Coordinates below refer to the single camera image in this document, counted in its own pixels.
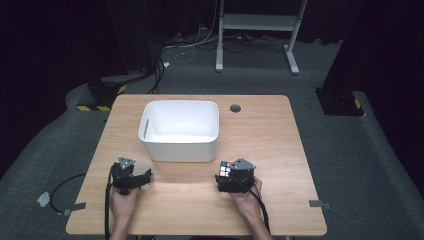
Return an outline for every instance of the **white container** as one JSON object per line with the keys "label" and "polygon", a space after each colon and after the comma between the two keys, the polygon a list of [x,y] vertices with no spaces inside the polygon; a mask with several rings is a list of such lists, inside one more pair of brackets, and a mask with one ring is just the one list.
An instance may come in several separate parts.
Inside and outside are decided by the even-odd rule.
{"label": "white container", "polygon": [[192,100],[148,103],[138,131],[150,158],[166,162],[214,160],[218,135],[218,106]]}

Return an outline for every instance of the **gray carpet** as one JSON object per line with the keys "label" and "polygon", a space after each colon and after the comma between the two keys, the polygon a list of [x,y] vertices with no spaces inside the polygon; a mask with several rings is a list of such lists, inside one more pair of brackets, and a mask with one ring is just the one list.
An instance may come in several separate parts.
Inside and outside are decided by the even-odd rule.
{"label": "gray carpet", "polygon": [[[240,49],[232,43],[225,46]],[[424,239],[424,201],[388,144],[366,95],[354,93],[366,116],[325,116],[321,110],[314,88],[322,86],[338,48],[338,44],[296,43],[298,76],[290,73],[281,46],[225,52],[222,73],[214,70],[215,51],[167,49],[161,58],[170,65],[160,93],[287,95],[319,198],[332,206],[324,211],[328,232],[316,239]],[[125,94],[147,93],[153,84],[154,76],[130,83]],[[68,218],[36,202],[44,191],[51,192],[89,167],[109,113],[76,109],[85,87],[68,94],[68,110],[28,144],[2,178],[1,240],[103,239],[68,235]],[[56,193],[55,204],[72,205],[81,184],[82,178],[65,184]]]}

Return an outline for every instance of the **dark background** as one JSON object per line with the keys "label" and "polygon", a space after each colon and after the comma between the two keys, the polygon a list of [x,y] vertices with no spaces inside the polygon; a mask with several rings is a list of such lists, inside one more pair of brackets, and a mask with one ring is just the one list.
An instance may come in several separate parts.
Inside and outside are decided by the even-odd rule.
{"label": "dark background", "polygon": [[[98,13],[96,6],[108,3],[88,2],[95,8],[93,13]],[[228,9],[233,7],[240,13],[254,10],[271,14],[283,10],[288,14],[296,12],[299,5],[294,0],[241,2],[238,8],[238,1],[226,4]],[[346,64],[344,68],[331,69],[327,86],[367,94],[389,142],[423,194],[424,7],[418,0],[364,1],[352,31],[346,36],[361,2],[309,1],[298,40],[322,39],[324,44],[345,40],[336,62]],[[161,3],[167,37],[176,32],[191,34],[197,28],[197,15],[211,26],[214,1]],[[87,78],[103,73],[93,70],[98,69],[99,62],[86,62],[75,54],[75,18],[71,17],[66,1],[1,1],[0,11],[3,176],[28,142],[65,111],[66,94],[90,80]],[[99,20],[98,14],[90,16],[83,17],[88,22]],[[107,19],[113,21],[107,14],[102,16],[105,20],[100,23],[105,24],[99,24],[99,28],[104,28]],[[98,42],[100,46],[116,41],[114,34],[103,40]]]}

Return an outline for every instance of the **human arm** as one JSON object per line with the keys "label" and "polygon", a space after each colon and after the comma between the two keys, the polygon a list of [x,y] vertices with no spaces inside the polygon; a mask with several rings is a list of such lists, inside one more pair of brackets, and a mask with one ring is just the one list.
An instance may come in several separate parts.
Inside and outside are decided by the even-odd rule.
{"label": "human arm", "polygon": [[110,189],[110,209],[115,218],[110,240],[126,239],[137,204],[137,193],[138,189],[132,189],[130,194],[121,195],[119,189],[115,187]]}
{"label": "human arm", "polygon": [[[255,185],[250,190],[257,196],[260,196],[262,181],[255,177]],[[264,221],[261,217],[261,208],[258,200],[250,193],[229,193],[236,204],[242,217],[245,219],[253,239],[270,240],[273,239],[269,231],[266,229]]]}

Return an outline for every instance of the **wooden table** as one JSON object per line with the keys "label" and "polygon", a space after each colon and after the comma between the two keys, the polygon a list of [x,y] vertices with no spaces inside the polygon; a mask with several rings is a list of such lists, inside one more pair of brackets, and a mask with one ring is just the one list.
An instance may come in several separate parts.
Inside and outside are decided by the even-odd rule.
{"label": "wooden table", "polygon": [[[204,163],[150,160],[138,129],[145,105],[153,100],[209,100],[219,107],[216,159]],[[230,111],[232,104],[241,111]],[[104,234],[104,192],[118,156],[135,159],[134,174],[153,171],[142,187],[130,234],[241,236],[250,232],[227,193],[217,190],[220,161],[239,157],[254,163],[263,181],[262,199],[274,236],[321,236],[327,226],[289,99],[278,95],[121,95],[100,138],[72,212],[70,234]]]}

